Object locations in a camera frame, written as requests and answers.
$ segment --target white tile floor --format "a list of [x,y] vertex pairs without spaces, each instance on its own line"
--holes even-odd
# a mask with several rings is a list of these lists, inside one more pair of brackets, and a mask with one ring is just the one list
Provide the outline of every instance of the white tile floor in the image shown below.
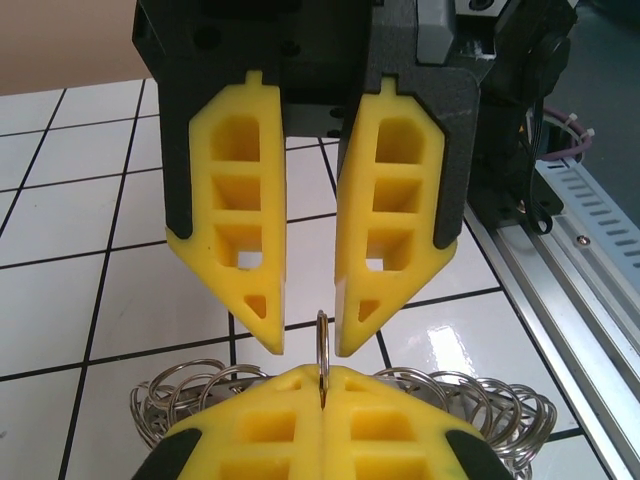
[[[274,357],[165,244],[157,114],[153,81],[0,98],[3,480],[130,478],[147,451],[128,392],[175,363],[277,374],[314,360],[309,321],[333,314],[337,145],[322,145],[325,158],[318,139],[287,140],[286,355]],[[534,478],[606,478],[466,227],[454,260],[382,334],[332,361],[528,384],[559,409]]]

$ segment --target black grout line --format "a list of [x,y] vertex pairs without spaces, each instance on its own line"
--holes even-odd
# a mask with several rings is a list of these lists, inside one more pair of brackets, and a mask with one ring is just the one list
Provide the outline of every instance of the black grout line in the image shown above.
[[107,250],[104,255],[104,263],[102,266],[102,273],[100,275],[100,283],[98,284],[98,292],[96,294],[96,302],[93,309],[93,315],[91,318],[91,326],[89,327],[89,334],[87,337],[87,346],[84,352],[83,366],[80,370],[80,379],[78,380],[78,390],[76,391],[76,398],[73,405],[73,411],[71,413],[71,421],[69,422],[69,431],[67,433],[67,440],[64,446],[64,454],[62,456],[62,462],[60,464],[60,471],[58,474],[58,480],[64,480],[67,475],[67,468],[69,467],[69,458],[71,456],[71,448],[73,446],[73,437],[76,430],[76,423],[78,422],[78,415],[80,413],[80,404],[82,402],[82,393],[84,391],[84,384],[87,378],[87,370],[89,366],[89,359],[91,358],[91,347],[93,346],[93,337],[96,333],[96,325],[98,322],[98,314],[100,312],[100,302],[102,300],[102,294],[104,291],[105,280],[107,277],[107,269],[109,266],[109,258],[111,256],[111,248],[113,246],[113,240],[116,233],[116,224],[118,221],[118,213],[120,211],[120,204],[122,203],[122,194],[124,192],[124,183],[126,179],[126,171],[129,167],[129,159],[131,158],[131,151],[133,148],[133,141],[136,134],[136,126],[138,124],[138,114],[140,113],[140,106],[142,105],[142,95],[144,93],[144,86],[146,80],[142,81],[140,87],[140,94],[138,95],[138,103],[136,105],[135,118],[131,126],[131,136],[129,138],[129,145],[127,147],[127,153],[124,160],[124,166],[122,169],[122,178],[120,179],[120,188],[118,190],[118,196],[116,197],[116,204],[113,210],[113,220],[111,221],[111,230],[109,232],[109,239],[107,241]]
[[150,168],[142,168],[140,170],[132,170],[130,172],[127,172],[126,175],[135,175],[136,173],[157,172],[158,170],[162,170],[162,167],[150,167]]
[[318,138],[318,143],[320,143],[320,150],[322,151],[324,166],[327,169],[327,174],[329,175],[329,181],[331,182],[331,189],[333,190],[333,196],[337,198],[338,189],[336,187],[336,180],[333,178],[333,173],[331,173],[331,165],[329,164],[329,157],[327,156],[327,150],[324,148],[324,143],[322,143],[321,138]]
[[[250,334],[241,334],[240,336],[246,336],[246,337],[250,337]],[[131,353],[125,353],[122,355],[113,355],[110,357],[102,357],[102,358],[97,358],[95,360],[89,360],[88,362],[76,362],[76,363],[68,363],[65,365],[58,365],[55,367],[48,367],[48,368],[41,368],[38,370],[29,370],[26,372],[20,372],[20,373],[12,373],[10,375],[4,375],[4,376],[0,376],[0,383],[2,382],[8,382],[11,380],[19,380],[21,378],[28,378],[28,377],[36,377],[36,376],[40,376],[40,375],[47,375],[49,373],[56,373],[56,372],[64,372],[67,370],[73,370],[75,368],[82,368],[82,367],[89,367],[89,366],[94,366],[94,365],[102,365],[105,363],[114,363],[114,362],[119,362],[122,360],[130,360],[132,358],[140,358],[140,357],[149,357],[152,355],[159,355],[162,353],[168,353],[168,352],[175,352],[178,350],[188,350],[190,348],[196,348],[196,347],[206,347],[208,345],[215,345],[218,343],[224,343],[230,340],[230,337],[216,337],[216,338],[210,338],[207,340],[198,340],[197,342],[189,342],[189,343],[181,343],[178,345],[170,345],[167,347],[160,347],[160,348],[153,348],[150,350],[141,350],[138,352],[131,352]]]
[[228,341],[229,341],[229,337],[216,337],[216,338],[209,338],[207,340],[198,340],[197,342],[180,343],[178,345],[170,345],[167,347],[152,348],[150,350],[141,350],[139,352],[131,352],[131,353],[124,353],[122,355],[113,355],[111,357],[96,358],[95,360],[87,361],[84,364],[84,366],[89,367],[94,365],[102,365],[104,363],[114,363],[114,362],[120,362],[122,360],[131,360],[133,358],[150,357],[152,355],[159,355],[162,353],[169,353],[169,352],[177,352],[179,350],[188,350],[190,348],[196,348],[196,347],[206,347],[208,345],[216,345],[218,343],[225,343]]
[[38,154],[40,153],[40,149],[42,149],[42,145],[44,144],[44,141],[47,138],[47,133],[49,132],[49,129],[51,128],[51,124],[53,123],[53,119],[55,118],[56,113],[58,113],[58,109],[60,108],[60,105],[62,104],[62,100],[64,99],[65,93],[67,93],[67,89],[66,88],[64,90],[62,90],[62,93],[60,94],[60,98],[58,99],[58,103],[56,104],[55,108],[53,109],[53,113],[51,114],[51,118],[47,122],[47,126],[44,129],[44,133],[42,134],[42,137],[40,138],[40,141],[38,142],[38,146],[36,147],[36,151],[33,152],[33,157],[31,157],[31,162],[29,162],[29,166],[27,167],[27,170],[24,172],[24,176],[22,177],[22,181],[20,182],[20,185],[18,186],[18,190],[16,192],[16,195],[15,195],[15,197],[13,197],[13,201],[11,202],[11,205],[9,206],[9,210],[7,210],[7,215],[5,216],[5,218],[4,218],[3,222],[2,222],[2,225],[0,225],[0,237],[2,237],[2,234],[4,233],[4,229],[7,228],[7,223],[9,223],[9,218],[11,218],[11,214],[13,213],[13,210],[14,210],[16,204],[18,203],[18,199],[20,198],[20,193],[22,193],[22,190],[24,189],[24,186],[27,183],[27,178],[29,177],[29,174],[31,173],[31,170],[33,169],[33,165],[36,163],[36,158],[38,158]]
[[[164,245],[166,240],[156,240],[155,242],[134,243],[133,245],[123,245],[121,247],[112,247],[112,252],[120,252],[122,250],[133,250],[136,248],[154,247],[156,245]],[[41,263],[58,262],[61,260],[71,260],[73,258],[90,257],[91,255],[100,255],[106,253],[106,250],[92,250],[83,253],[73,253],[71,255],[62,255],[60,257],[42,258],[39,260],[29,260],[28,262],[10,263],[8,265],[0,265],[0,270],[6,270],[8,268],[28,267],[31,265],[39,265]]]
[[319,146],[320,145],[317,143],[312,143],[311,145],[301,145],[299,147],[289,147],[289,148],[285,147],[285,152],[295,152],[296,150],[306,150],[308,148],[317,148]]
[[233,314],[229,312],[229,365],[238,363],[236,358],[236,326]]
[[380,347],[380,353],[382,354],[382,361],[384,362],[384,368],[391,368],[391,359],[389,358],[389,351],[387,345],[384,343],[384,337],[382,332],[378,330],[376,332],[376,338],[378,339],[378,346]]
[[569,430],[562,430],[561,432],[553,432],[547,438],[545,443],[557,442],[558,440],[566,440],[567,438],[574,438],[584,435],[582,427],[570,428]]
[[502,291],[503,291],[502,287],[491,287],[491,288],[484,288],[482,290],[474,290],[472,292],[457,293],[455,295],[448,295],[446,297],[430,298],[428,300],[420,300],[419,302],[407,303],[404,307],[401,308],[401,310],[407,310],[410,308],[417,308],[417,307],[425,307],[427,305],[436,305],[438,303],[452,302],[454,300],[462,300],[465,298],[479,297],[481,295],[488,295],[490,293],[496,293],[496,292],[502,292]]
[[73,258],[90,257],[91,255],[100,255],[105,253],[106,250],[92,250],[83,253],[72,253],[71,255],[62,255],[60,257],[42,258],[39,260],[29,260],[27,262],[10,263],[8,265],[0,265],[0,270],[6,270],[8,268],[29,267],[31,265],[39,265],[41,263],[57,262],[59,260],[71,260]]
[[48,373],[64,372],[65,370],[73,370],[74,368],[80,368],[80,367],[82,367],[82,363],[78,362],[78,363],[69,363],[65,365],[58,365],[55,367],[40,368],[38,370],[29,370],[26,372],[12,373],[10,375],[1,376],[0,383],[8,382],[10,380],[19,380],[21,378],[35,377],[38,375],[46,375]]
[[70,180],[60,180],[58,182],[39,183],[37,185],[27,185],[24,187],[24,190],[34,190],[36,188],[55,187],[57,185],[68,185],[70,183],[90,182],[92,180],[102,180],[103,178],[113,178],[113,177],[120,177],[120,176],[122,176],[122,173],[106,173],[104,175],[96,175],[93,177],[72,178]]
[[[154,118],[154,117],[159,117],[159,116],[160,116],[159,113],[151,113],[151,114],[148,114],[148,115],[140,115],[140,116],[138,116],[138,119]],[[62,127],[51,127],[49,130],[68,130],[70,128],[90,127],[90,126],[93,126],[93,125],[104,125],[104,124],[108,124],[108,123],[126,122],[126,121],[131,121],[131,120],[134,120],[134,117],[116,118],[116,119],[113,119],[113,120],[101,120],[99,122],[78,123],[78,124],[74,124],[74,125],[64,125]],[[42,130],[41,129],[41,130],[27,130],[26,132],[3,133],[3,134],[0,134],[0,138],[3,138],[3,137],[16,137],[18,135],[30,135],[30,134],[33,134],[33,133],[43,133],[45,131],[46,130]]]
[[44,130],[27,130],[26,132],[3,133],[0,135],[0,138],[17,137],[19,135],[31,135],[33,133],[44,133]]
[[[333,317],[328,318],[328,323],[334,323],[335,321],[336,319]],[[317,320],[311,320],[309,322],[292,323],[290,325],[285,325],[284,330],[285,332],[290,332],[291,330],[300,330],[302,328],[315,327],[317,323],[318,323]]]
[[141,170],[133,170],[132,172],[126,172],[126,173],[106,173],[104,175],[96,175],[93,177],[83,177],[83,178],[72,178],[70,180],[60,180],[58,182],[50,182],[50,183],[39,183],[37,185],[26,185],[24,187],[24,190],[33,190],[36,188],[45,188],[45,187],[54,187],[56,185],[67,185],[69,183],[80,183],[80,182],[89,182],[91,180],[101,180],[103,178],[113,178],[113,177],[121,177],[122,175],[136,175],[138,173],[147,173],[147,172],[155,172],[158,170],[162,170],[162,167],[151,167],[151,168],[143,168]]
[[302,218],[294,218],[291,220],[287,220],[287,225],[291,225],[292,223],[301,223],[307,222],[309,220],[320,220],[321,218],[331,218],[335,217],[336,213],[322,213],[320,215],[311,215],[310,217],[302,217]]
[[237,333],[236,335],[234,335],[234,339],[237,340],[244,340],[246,338],[253,338],[253,335],[251,335],[249,332],[245,332],[245,333]]
[[156,245],[166,244],[166,240],[156,240],[155,242],[134,243],[133,245],[123,245],[121,247],[112,247],[112,252],[121,252],[123,250],[134,250],[136,248],[155,247]]
[[569,412],[571,413],[573,418],[576,420],[576,422],[578,422],[578,425],[582,428],[582,424],[580,423],[580,419],[579,419],[578,415],[576,414],[576,411],[574,410],[573,405],[571,405],[571,403],[569,402],[569,398],[567,397],[567,395],[564,392],[562,386],[560,385],[560,382],[556,378],[556,375],[553,372],[553,369],[551,368],[551,365],[549,365],[549,362],[548,362],[547,358],[542,353],[542,350],[540,349],[540,346],[538,345],[538,342],[534,338],[533,333],[531,333],[531,331],[529,330],[529,327],[527,326],[527,322],[525,322],[524,318],[522,318],[522,314],[520,313],[520,310],[518,310],[518,307],[513,302],[513,299],[511,298],[511,295],[509,295],[509,293],[507,292],[507,289],[504,288],[504,283],[502,283],[502,280],[500,279],[500,276],[498,275],[498,272],[496,272],[496,269],[494,268],[493,264],[491,263],[491,260],[489,260],[489,257],[487,256],[487,253],[482,248],[482,245],[480,245],[480,242],[478,241],[478,238],[476,237],[476,234],[473,232],[473,230],[471,229],[471,227],[467,223],[466,219],[464,220],[464,223],[467,226],[467,229],[469,230],[469,232],[471,233],[471,237],[473,238],[473,241],[475,242],[476,246],[478,247],[478,250],[480,250],[480,253],[482,254],[482,257],[484,258],[485,263],[489,266],[489,269],[493,273],[493,276],[496,279],[496,281],[498,282],[498,285],[500,285],[500,288],[502,289],[503,294],[504,294],[505,298],[507,299],[507,302],[509,302],[509,305],[511,306],[511,310],[513,311],[513,313],[515,314],[516,318],[520,322],[520,326],[522,327],[522,329],[524,330],[525,335],[529,339],[529,343],[531,343],[531,345],[533,346],[533,349],[535,350],[536,354],[538,355],[538,358],[542,361],[542,365],[544,366],[545,370],[549,374],[549,377],[551,377],[551,381],[555,385],[556,390],[558,390],[558,393],[560,394],[560,397],[562,398],[562,401],[565,403],[565,405],[569,409]]
[[96,125],[108,125],[110,123],[130,122],[132,120],[135,120],[135,117],[114,118],[111,120],[100,120],[97,122],[74,123],[73,125],[63,125],[61,127],[52,127],[51,130],[69,130],[71,128],[93,127]]

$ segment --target beige wall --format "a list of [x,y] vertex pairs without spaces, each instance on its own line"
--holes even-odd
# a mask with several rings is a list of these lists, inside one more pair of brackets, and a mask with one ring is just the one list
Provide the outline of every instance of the beige wall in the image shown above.
[[0,0],[0,95],[148,76],[135,0]]

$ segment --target gray metal part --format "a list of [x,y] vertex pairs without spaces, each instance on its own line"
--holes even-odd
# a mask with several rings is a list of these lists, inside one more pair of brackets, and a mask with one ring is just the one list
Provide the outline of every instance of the gray metal part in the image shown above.
[[453,0],[418,0],[419,63],[442,65],[449,55],[456,32]]
[[486,10],[471,10],[469,6],[469,0],[456,0],[456,13],[458,15],[473,15],[478,17],[497,17],[502,12],[504,6],[509,3],[510,0],[495,0]]

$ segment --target screw hole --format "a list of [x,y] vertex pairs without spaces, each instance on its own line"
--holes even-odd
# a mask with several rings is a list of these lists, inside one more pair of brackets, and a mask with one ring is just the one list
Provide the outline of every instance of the screw hole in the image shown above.
[[200,50],[214,50],[221,41],[220,31],[216,27],[201,27],[193,34],[193,43]]
[[297,57],[298,55],[300,55],[300,45],[298,45],[293,40],[287,40],[285,42],[282,42],[282,45],[280,46],[280,52],[285,57]]
[[474,12],[481,12],[493,5],[494,0],[470,0],[469,8]]
[[331,111],[329,112],[329,115],[331,115],[332,118],[344,118],[344,108],[342,107],[335,107],[332,108]]

